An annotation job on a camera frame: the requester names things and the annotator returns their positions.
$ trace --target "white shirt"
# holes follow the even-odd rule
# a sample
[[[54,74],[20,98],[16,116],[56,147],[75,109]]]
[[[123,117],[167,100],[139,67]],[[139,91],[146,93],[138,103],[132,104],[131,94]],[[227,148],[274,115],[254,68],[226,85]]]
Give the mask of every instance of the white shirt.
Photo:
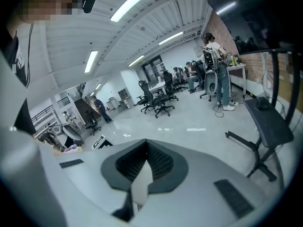
[[[217,42],[211,42],[206,45],[206,48],[211,48],[217,55],[218,59],[221,58],[219,48],[221,46]]]

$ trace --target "bottle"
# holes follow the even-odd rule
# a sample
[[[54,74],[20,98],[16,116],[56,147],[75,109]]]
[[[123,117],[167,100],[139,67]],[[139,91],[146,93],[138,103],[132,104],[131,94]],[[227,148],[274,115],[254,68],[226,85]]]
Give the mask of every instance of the bottle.
[[[232,65],[235,66],[235,58],[231,55],[231,59],[232,59]]]

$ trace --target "ceiling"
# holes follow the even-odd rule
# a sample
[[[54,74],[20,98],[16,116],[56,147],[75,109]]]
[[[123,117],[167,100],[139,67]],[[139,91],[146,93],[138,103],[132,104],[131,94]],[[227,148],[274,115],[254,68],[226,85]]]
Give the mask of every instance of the ceiling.
[[[29,108],[82,82],[95,80],[144,55],[145,60],[200,37],[212,9],[207,0],[141,0],[118,22],[110,17],[126,0],[97,0],[90,14],[82,11],[35,24],[30,47]],[[27,65],[30,25],[18,29]],[[158,43],[183,31],[183,37]],[[91,72],[84,73],[91,50],[98,50]]]

